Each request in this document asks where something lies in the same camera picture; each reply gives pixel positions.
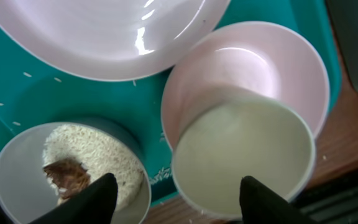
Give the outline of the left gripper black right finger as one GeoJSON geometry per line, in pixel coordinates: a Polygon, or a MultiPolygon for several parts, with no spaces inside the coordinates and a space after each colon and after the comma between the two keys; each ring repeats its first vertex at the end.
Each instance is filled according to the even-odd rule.
{"type": "Polygon", "coordinates": [[[316,224],[252,176],[241,180],[239,203],[243,223],[316,224]]]}

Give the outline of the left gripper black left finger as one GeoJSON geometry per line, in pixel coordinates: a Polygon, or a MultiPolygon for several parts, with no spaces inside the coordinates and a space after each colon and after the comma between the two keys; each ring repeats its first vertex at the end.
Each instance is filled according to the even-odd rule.
{"type": "Polygon", "coordinates": [[[112,173],[107,173],[32,224],[110,223],[116,208],[117,193],[116,178],[112,173]]]}

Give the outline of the cream paper cup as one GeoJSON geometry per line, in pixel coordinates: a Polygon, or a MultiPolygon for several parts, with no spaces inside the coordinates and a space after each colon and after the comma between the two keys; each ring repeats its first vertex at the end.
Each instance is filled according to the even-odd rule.
{"type": "Polygon", "coordinates": [[[237,219],[242,178],[251,176],[286,201],[308,183],[316,147],[305,121],[274,100],[243,98],[195,119],[173,153],[174,183],[193,208],[237,219]]]}

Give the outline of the pink bowl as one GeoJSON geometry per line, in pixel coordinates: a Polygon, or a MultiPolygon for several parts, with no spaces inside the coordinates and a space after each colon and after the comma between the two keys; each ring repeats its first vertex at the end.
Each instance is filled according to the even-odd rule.
{"type": "Polygon", "coordinates": [[[238,22],[202,38],[171,71],[161,104],[162,129],[170,149],[175,149],[186,126],[183,118],[196,98],[223,86],[286,104],[316,138],[329,111],[328,72],[309,41],[271,22],[238,22]]]}

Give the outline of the large white plate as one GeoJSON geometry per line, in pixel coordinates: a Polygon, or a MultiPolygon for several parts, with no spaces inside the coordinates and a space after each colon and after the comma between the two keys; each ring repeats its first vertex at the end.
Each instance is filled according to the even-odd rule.
{"type": "Polygon", "coordinates": [[[229,0],[0,0],[0,28],[47,65],[118,82],[175,65],[229,0]]]}

